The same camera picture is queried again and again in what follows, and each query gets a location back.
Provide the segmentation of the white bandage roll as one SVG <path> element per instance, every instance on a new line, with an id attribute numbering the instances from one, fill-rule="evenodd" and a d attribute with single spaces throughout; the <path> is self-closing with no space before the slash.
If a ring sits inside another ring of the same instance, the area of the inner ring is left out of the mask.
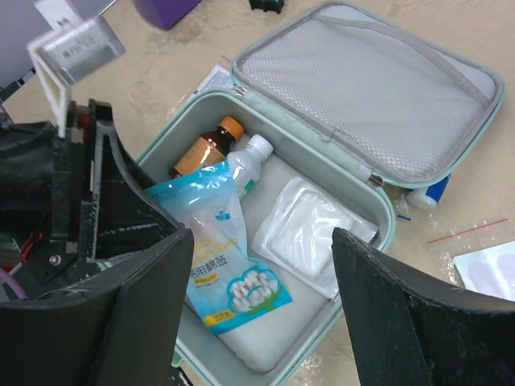
<path id="1" fill-rule="evenodd" d="M 430 186 L 401 193 L 395 203 L 397 217 L 404 221 L 411 221 L 419 211 L 431 216 L 439 205 L 450 177 L 448 175 Z"/>

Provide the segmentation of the mint green medicine case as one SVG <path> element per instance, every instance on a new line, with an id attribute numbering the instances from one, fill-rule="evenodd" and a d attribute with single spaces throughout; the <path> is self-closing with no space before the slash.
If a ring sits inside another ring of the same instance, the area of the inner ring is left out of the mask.
<path id="1" fill-rule="evenodd" d="M 385 185 L 430 186 L 476 146 L 502 106 L 505 82 L 353 4 L 325 2 L 241 51 L 233 87 L 192 98 L 143 151 L 156 182 L 223 117 L 274 148 L 244 198 L 252 236 L 288 182 L 301 177 L 378 227 L 386 250 L 396 228 Z"/>

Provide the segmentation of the zip bag with plasters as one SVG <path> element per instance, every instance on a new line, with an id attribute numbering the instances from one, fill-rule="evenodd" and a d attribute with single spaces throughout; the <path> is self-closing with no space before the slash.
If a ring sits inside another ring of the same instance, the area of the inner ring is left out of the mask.
<path id="1" fill-rule="evenodd" d="M 454 228 L 427 242 L 440 276 L 466 290 L 514 300 L 514 225 L 506 216 Z"/>

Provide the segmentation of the small clear packet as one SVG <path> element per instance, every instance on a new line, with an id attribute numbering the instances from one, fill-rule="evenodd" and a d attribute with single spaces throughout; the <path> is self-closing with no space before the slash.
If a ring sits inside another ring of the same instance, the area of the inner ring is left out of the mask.
<path id="1" fill-rule="evenodd" d="M 210 72 L 198 83 L 193 89 L 184 94 L 178 102 L 168 111 L 167 120 L 172 119 L 183 106 L 188 103 L 192 98 L 196 97 L 202 92 L 207 92 L 212 89 L 218 88 L 231 88 L 233 80 L 230 76 L 229 70 L 216 64 L 212 67 Z"/>

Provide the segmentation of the purple metronome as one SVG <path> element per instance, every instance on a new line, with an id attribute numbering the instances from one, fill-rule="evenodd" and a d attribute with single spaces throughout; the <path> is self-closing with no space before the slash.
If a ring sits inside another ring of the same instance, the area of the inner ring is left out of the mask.
<path id="1" fill-rule="evenodd" d="M 133 0 L 139 15 L 162 30 L 170 30 L 199 3 L 200 0 Z"/>

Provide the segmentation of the amber medicine bottle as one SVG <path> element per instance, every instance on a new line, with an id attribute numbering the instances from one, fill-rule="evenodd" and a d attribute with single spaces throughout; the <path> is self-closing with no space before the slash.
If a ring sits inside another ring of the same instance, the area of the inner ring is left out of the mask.
<path id="1" fill-rule="evenodd" d="M 245 133 L 244 127 L 233 117 L 227 116 L 209 132 L 202 133 L 192 147 L 170 169 L 168 175 L 172 178 L 182 177 L 223 162 L 233 144 L 240 140 Z"/>

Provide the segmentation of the white plastic bottle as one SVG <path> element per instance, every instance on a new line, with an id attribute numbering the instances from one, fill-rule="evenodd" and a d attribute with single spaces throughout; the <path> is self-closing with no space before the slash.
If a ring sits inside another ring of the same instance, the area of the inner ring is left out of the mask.
<path id="1" fill-rule="evenodd" d="M 242 200 L 259 181 L 262 164 L 273 151 L 273 146 L 263 136 L 255 134 L 244 149 L 228 154 L 227 160 L 237 186 L 239 200 Z"/>

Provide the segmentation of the blue owl toy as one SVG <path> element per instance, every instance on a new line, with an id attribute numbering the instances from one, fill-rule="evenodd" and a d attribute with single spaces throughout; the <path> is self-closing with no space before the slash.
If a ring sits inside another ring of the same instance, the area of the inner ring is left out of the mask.
<path id="1" fill-rule="evenodd" d="M 249 6 L 252 10 L 273 11 L 276 14 L 282 12 L 284 4 L 284 0 L 249 0 Z"/>

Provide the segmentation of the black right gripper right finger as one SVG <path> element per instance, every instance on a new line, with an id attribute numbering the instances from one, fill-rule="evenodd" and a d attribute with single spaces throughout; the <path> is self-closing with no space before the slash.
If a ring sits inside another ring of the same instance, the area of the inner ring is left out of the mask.
<path id="1" fill-rule="evenodd" d="M 335 228 L 332 254 L 363 385 L 512 385 L 514 304 L 439 280 Z"/>

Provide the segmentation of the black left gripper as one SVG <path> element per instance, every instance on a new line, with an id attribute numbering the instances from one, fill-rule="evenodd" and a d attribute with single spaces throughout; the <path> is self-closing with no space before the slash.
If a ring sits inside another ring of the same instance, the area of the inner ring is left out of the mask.
<path id="1" fill-rule="evenodd" d="M 12 274 L 26 298 L 182 228 L 147 194 L 154 181 L 112 123 L 112 106 L 90 100 L 70 105 L 62 138 L 49 121 L 1 127 L 1 248 L 17 246 Z"/>

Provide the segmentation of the white gauze packet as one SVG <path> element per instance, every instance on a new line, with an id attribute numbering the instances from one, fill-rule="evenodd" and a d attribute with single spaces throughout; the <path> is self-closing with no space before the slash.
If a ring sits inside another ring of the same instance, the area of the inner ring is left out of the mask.
<path id="1" fill-rule="evenodd" d="M 254 234 L 251 248 L 327 299 L 339 292 L 332 260 L 332 233 L 342 228 L 365 242 L 378 226 L 337 203 L 306 179 L 291 179 Z"/>

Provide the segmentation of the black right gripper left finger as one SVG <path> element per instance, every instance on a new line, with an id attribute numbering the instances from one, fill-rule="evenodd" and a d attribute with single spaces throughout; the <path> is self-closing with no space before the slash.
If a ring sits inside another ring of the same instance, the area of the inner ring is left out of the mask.
<path id="1" fill-rule="evenodd" d="M 172 385 L 192 252 L 180 229 L 93 277 L 3 302 L 2 384 Z"/>

